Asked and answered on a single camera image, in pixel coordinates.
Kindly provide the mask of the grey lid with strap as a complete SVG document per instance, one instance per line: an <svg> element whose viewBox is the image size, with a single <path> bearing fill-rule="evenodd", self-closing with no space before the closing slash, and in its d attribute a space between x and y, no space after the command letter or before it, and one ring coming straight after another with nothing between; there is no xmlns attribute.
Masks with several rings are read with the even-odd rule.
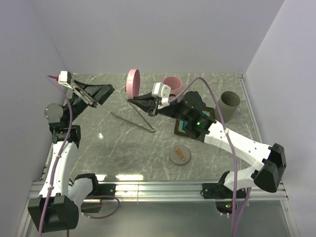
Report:
<svg viewBox="0 0 316 237"><path fill-rule="evenodd" d="M191 151L184 145L176 145L172 147L169 151L170 161L177 166L188 164L191 158Z"/></svg>

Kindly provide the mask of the pink cup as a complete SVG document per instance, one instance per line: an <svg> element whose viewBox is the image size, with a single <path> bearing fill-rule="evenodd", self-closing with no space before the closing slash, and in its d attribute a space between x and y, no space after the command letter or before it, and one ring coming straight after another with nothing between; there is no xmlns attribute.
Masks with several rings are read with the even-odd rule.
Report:
<svg viewBox="0 0 316 237"><path fill-rule="evenodd" d="M170 94L178 95L183 90L182 80L176 76L166 77L162 82L171 88Z"/></svg>

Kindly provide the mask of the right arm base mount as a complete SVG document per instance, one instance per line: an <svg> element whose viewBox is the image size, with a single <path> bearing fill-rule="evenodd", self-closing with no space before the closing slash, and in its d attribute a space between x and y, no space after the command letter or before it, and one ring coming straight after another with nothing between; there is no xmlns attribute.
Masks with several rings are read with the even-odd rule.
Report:
<svg viewBox="0 0 316 237"><path fill-rule="evenodd" d="M246 206L248 202L248 191L247 189L239 189L237 190L237 199L244 199L242 206ZM200 195L204 199L216 199L215 206L217 210L222 214L229 214L231 215L233 212L233 191L226 188L224 185L219 183L203 183L202 184L202 190L200 192ZM237 207L236 205L236 211L241 211L241 207Z"/></svg>

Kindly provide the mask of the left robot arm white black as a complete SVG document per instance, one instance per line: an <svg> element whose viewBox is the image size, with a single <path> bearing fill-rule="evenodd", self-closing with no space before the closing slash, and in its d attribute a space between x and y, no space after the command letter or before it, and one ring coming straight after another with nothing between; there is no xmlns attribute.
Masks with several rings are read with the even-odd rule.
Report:
<svg viewBox="0 0 316 237"><path fill-rule="evenodd" d="M110 84L90 85L74 81L66 104L49 104L44 111L52 135L52 160L38 198L31 199L28 212L40 235L75 229L86 197L95 198L100 186L94 173L81 174L69 185L81 128L73 121L87 108L103 105L114 92Z"/></svg>

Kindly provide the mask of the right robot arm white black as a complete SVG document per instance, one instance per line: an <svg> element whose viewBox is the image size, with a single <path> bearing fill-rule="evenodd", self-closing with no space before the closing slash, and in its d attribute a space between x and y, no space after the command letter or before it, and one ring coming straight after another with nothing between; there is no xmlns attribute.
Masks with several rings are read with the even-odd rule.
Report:
<svg viewBox="0 0 316 237"><path fill-rule="evenodd" d="M154 98L150 93L128 99L150 116L163 115L185 121L186 134L192 139L217 146L250 165L249 168L225 172L217 189L221 196L230 197L235 190L258 187L275 193L286 169L284 147L275 143L272 146L255 142L228 128L203 111L206 104L196 91L187 92L179 102L163 107L165 99Z"/></svg>

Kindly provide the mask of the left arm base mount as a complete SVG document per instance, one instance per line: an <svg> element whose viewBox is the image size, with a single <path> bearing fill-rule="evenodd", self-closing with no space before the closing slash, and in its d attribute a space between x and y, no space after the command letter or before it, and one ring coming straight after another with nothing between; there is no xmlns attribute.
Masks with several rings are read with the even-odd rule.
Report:
<svg viewBox="0 0 316 237"><path fill-rule="evenodd" d="M83 213L98 213L104 200L114 200L116 184L101 183L96 191L92 191L81 204Z"/></svg>

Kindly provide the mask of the metal tongs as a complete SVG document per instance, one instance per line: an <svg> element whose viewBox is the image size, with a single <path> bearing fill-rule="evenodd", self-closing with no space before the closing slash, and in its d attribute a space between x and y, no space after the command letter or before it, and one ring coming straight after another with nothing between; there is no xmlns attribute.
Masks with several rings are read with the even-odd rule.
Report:
<svg viewBox="0 0 316 237"><path fill-rule="evenodd" d="M154 127L149 123L149 121L138 111L135 105L127 101L127 104L129 105L130 108L133 109L133 111L137 114L134 116L129 116L129 117L122 117L117 113L114 113L113 111L110 111L110 114L121 121L124 121L125 123L132 125L136 128L142 129L146 131L147 133L155 133L156 130Z"/></svg>

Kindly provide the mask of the pink lid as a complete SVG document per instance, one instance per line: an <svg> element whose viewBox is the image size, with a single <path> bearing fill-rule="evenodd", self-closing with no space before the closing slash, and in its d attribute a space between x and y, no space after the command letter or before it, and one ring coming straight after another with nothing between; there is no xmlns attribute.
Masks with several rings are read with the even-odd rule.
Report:
<svg viewBox="0 0 316 237"><path fill-rule="evenodd" d="M139 96L140 72L138 69L131 69L126 78L126 95L128 99Z"/></svg>

